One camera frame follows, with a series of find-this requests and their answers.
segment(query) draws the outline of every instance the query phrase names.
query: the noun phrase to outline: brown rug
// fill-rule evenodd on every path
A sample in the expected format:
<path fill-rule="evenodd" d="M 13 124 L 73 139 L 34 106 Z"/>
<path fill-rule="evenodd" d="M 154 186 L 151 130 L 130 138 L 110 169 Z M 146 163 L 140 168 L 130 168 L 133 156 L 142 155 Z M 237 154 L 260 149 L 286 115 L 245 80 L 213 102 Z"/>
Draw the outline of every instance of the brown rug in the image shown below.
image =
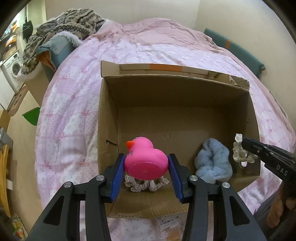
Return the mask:
<path fill-rule="evenodd" d="M 19 90 L 19 92 L 13 97 L 12 103 L 8 110 L 8 114 L 10 117 L 16 114 L 27 92 L 28 92 L 28 88 L 26 87 L 26 85 L 23 85 L 22 88 Z"/>

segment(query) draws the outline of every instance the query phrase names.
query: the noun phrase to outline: pink bedsheet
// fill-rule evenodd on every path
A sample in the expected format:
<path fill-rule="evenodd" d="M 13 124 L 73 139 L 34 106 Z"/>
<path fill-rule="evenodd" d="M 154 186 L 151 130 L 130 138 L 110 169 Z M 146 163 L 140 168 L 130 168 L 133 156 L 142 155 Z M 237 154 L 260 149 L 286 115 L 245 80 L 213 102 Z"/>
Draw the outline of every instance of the pink bedsheet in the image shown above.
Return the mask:
<path fill-rule="evenodd" d="M 164 18 L 127 25 L 107 21 L 64 60 L 46 91 L 37 125 L 35 162 L 43 207 L 64 182 L 83 183 L 98 174 L 101 60 L 177 64 L 245 78 L 250 82 L 260 140 L 294 150 L 295 133 L 271 94 L 241 61 L 217 47 L 210 37 Z M 239 194 L 254 213 L 280 182 L 261 163 L 260 178 Z M 158 240 L 152 221 L 109 222 L 112 240 Z M 135 229 L 139 225 L 146 228 L 144 234 Z"/>

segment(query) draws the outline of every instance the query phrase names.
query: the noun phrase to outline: washing machine door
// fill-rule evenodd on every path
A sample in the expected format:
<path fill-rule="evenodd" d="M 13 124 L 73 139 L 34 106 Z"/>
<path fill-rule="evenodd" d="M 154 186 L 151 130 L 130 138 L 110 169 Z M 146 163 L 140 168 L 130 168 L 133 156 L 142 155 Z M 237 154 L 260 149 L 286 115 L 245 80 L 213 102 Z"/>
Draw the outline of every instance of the washing machine door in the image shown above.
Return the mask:
<path fill-rule="evenodd" d="M 11 69 L 10 69 L 11 76 L 16 79 L 19 71 L 20 71 L 20 64 L 18 61 L 14 61 L 11 65 Z"/>

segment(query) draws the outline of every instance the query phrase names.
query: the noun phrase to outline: pink rubber duck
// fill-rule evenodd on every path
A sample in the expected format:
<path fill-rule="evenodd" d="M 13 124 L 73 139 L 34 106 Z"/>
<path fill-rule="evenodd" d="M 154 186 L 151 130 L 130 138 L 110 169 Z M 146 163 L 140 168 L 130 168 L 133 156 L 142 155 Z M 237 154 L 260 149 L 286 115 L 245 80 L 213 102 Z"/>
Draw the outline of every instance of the pink rubber duck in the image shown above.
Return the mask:
<path fill-rule="evenodd" d="M 137 137 L 128 141 L 129 153 L 124 161 L 126 172 L 140 180 L 154 180 L 163 176 L 168 170 L 168 158 L 146 137 Z"/>

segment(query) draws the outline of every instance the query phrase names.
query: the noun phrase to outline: washing machine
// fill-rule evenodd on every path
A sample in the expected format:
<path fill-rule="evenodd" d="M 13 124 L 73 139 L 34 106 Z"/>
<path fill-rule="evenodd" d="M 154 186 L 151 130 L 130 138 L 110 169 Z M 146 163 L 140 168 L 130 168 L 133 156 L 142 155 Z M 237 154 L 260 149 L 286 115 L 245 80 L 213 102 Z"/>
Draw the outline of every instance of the washing machine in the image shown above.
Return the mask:
<path fill-rule="evenodd" d="M 21 65 L 21 58 L 19 53 L 16 52 L 1 66 L 4 76 L 15 93 L 17 93 L 24 84 L 24 82 L 19 82 L 17 80 L 17 74 L 20 71 Z"/>

